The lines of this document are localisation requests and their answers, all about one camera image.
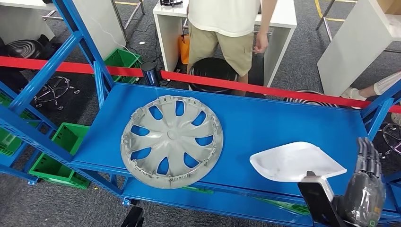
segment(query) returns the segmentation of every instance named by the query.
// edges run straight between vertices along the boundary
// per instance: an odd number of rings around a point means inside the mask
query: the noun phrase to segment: person
[[[380,96],[389,88],[391,88],[395,83],[397,83],[400,79],[401,79],[401,71],[396,72],[390,76],[387,76],[386,78],[381,79],[380,81],[374,83],[373,85],[370,85],[361,90],[349,87],[344,91],[344,93],[341,94],[341,97],[365,101],[369,97]],[[394,123],[401,126],[401,113],[391,113],[391,119]]]
[[[238,73],[238,82],[248,83],[252,52],[263,53],[277,0],[190,0],[187,8],[190,50],[187,71],[204,58],[212,57],[217,44],[227,63]],[[253,45],[253,30],[259,6],[262,21]]]

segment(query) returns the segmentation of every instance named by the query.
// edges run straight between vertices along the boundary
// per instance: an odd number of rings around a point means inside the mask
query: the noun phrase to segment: man's arm
[[[271,16],[273,15],[274,8],[276,7],[277,0],[262,0],[262,22],[258,35],[256,36],[256,45],[253,48],[255,53],[263,53],[269,42],[267,40],[267,32],[269,31],[269,24]]]

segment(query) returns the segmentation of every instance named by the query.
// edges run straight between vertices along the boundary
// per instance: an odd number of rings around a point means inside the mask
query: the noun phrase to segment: white t-shirt
[[[198,29],[239,37],[253,32],[260,0],[190,0],[188,19]]]

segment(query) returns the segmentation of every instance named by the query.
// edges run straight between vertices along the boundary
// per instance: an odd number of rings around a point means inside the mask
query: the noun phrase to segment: yellow floor line
[[[349,3],[357,3],[357,1],[353,0],[336,0],[337,2],[349,2]]]
[[[314,0],[314,3],[316,5],[316,9],[317,9],[317,13],[319,14],[319,17],[322,18],[323,14],[322,14],[322,10],[320,9],[319,0]],[[345,21],[344,19],[335,19],[335,18],[328,18],[328,17],[326,17],[326,20],[339,21],[339,22]]]
[[[137,3],[133,2],[125,2],[125,1],[115,1],[116,4],[122,4],[122,5],[131,5],[131,6],[136,6]]]
[[[327,17],[326,17],[326,20],[338,21],[338,22],[344,22],[345,21],[344,19],[327,18]]]

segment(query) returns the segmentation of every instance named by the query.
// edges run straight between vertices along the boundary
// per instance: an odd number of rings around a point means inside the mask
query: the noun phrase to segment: white shoe
[[[356,100],[361,100],[361,101],[366,100],[365,97],[363,97],[359,94],[358,89],[352,88],[352,87],[347,88],[340,96],[343,98],[350,98],[350,99],[356,99]]]
[[[395,124],[401,126],[401,113],[391,113],[391,120]]]

